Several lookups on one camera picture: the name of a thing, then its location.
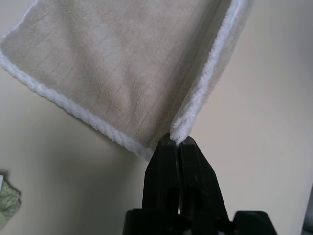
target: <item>towel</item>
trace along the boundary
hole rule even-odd
[[[147,160],[190,133],[253,0],[38,0],[0,64],[31,90]]]
[[[2,229],[18,211],[20,194],[12,189],[6,181],[0,183],[0,188],[0,229]]]

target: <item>beige wall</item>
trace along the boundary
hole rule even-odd
[[[0,1],[0,34],[30,3]],[[192,131],[229,217],[265,210],[282,235],[300,234],[313,181],[312,9],[257,0]],[[1,235],[118,234],[146,165],[0,69],[0,171],[22,192]]]

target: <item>towel hem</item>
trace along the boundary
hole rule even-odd
[[[244,0],[231,1],[217,37],[214,40],[209,58],[204,65],[203,72],[201,76],[193,82],[183,104],[171,124],[171,139],[174,140],[176,144],[180,144],[186,139],[195,124],[197,114],[205,101],[210,80],[213,77],[221,52],[228,39],[229,32],[243,6]]]
[[[142,146],[133,138],[128,137],[123,132],[118,131],[107,122],[103,121],[98,116],[92,114],[89,110],[84,109],[82,106],[76,104],[64,95],[59,94],[54,89],[50,89],[39,83],[34,78],[21,71],[16,65],[14,65],[3,54],[2,50],[0,50],[0,64],[12,76],[16,77],[22,83],[27,85],[32,91],[53,101],[60,107],[64,108],[67,112],[89,124],[94,129],[109,137],[111,140],[117,142],[119,145],[124,146],[129,151],[134,152],[136,155],[141,156],[148,161],[151,159],[153,154],[152,149]]]

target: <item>green object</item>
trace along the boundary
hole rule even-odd
[[[0,192],[0,229],[15,215],[19,207],[20,194],[3,181]]]

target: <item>beige towel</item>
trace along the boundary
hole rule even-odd
[[[0,63],[38,94],[149,159],[180,143],[221,76],[252,0],[39,0]]]

